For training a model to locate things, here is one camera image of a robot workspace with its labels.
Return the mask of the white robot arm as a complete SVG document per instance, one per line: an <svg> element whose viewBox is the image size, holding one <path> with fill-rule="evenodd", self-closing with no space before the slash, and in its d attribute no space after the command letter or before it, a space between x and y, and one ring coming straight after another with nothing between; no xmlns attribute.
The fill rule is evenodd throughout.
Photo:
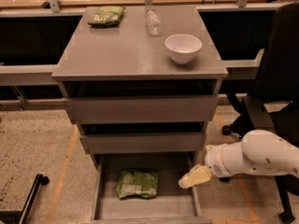
<svg viewBox="0 0 299 224"><path fill-rule="evenodd" d="M183 189L217 178L246 175L299 177L299 148L266 130L253 130L240 142L207 145L205 164L196 164L178 182Z"/></svg>

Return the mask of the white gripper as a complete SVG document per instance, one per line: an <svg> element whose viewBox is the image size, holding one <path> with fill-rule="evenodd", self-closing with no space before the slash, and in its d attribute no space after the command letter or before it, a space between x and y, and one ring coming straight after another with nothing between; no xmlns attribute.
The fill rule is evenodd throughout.
<svg viewBox="0 0 299 224"><path fill-rule="evenodd" d="M224 145L207 145L205 165L196 164L186 175L184 175L178 184L183 189L188 189L193 186L205 183L210 180L212 175L217 178L231 177L232 174L223 164L221 153Z"/></svg>

